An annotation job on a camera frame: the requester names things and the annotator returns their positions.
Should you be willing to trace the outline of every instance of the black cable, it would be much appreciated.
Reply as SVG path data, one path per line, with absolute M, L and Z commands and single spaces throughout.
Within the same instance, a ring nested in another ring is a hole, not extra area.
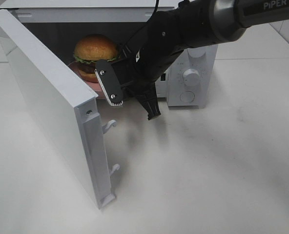
M 155 1 L 154 11 L 153 11 L 151 17 L 148 19 L 148 21 L 147 21 L 143 26 L 141 26 L 139 29 L 137 29 L 137 30 L 128 38 L 128 40 L 123 44 L 123 46 L 121 47 L 121 49 L 120 49 L 120 51 L 119 51 L 118 58 L 120 57 L 120 55 L 121 55 L 124 47 L 127 46 L 127 44 L 129 43 L 129 41 L 130 41 L 135 35 L 137 35 L 137 33 L 139 33 L 139 32 L 148 24 L 148 22 L 150 21 L 150 19 L 152 18 L 152 16 L 157 12 L 158 7 L 159 7 L 159 0 L 156 0 L 156 1 Z

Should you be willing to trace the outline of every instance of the microwave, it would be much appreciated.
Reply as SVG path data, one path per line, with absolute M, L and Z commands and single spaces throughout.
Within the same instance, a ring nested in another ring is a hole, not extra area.
M 177 4 L 161 2 L 159 10 Z M 82 37 L 103 34 L 122 43 L 153 10 L 153 1 L 134 0 L 7 0 L 0 6 L 0 43 L 30 114 L 99 209 L 115 198 L 110 176 L 119 165 L 109 169 L 103 135 L 117 123 L 102 125 L 98 94 L 68 64 Z M 169 106 L 205 107 L 216 51 L 217 45 L 186 49 L 156 81 L 157 96 Z

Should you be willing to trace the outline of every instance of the open microwave door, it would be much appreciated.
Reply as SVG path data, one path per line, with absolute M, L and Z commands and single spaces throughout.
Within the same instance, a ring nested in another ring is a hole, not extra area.
M 114 195 L 98 95 L 8 10 L 0 10 L 0 43 L 30 113 L 101 208 Z

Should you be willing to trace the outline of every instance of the timer knob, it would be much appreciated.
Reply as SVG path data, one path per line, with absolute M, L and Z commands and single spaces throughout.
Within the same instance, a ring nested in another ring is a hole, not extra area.
M 200 82 L 200 73 L 195 69 L 188 69 L 183 73 L 184 83 L 186 86 L 196 86 Z

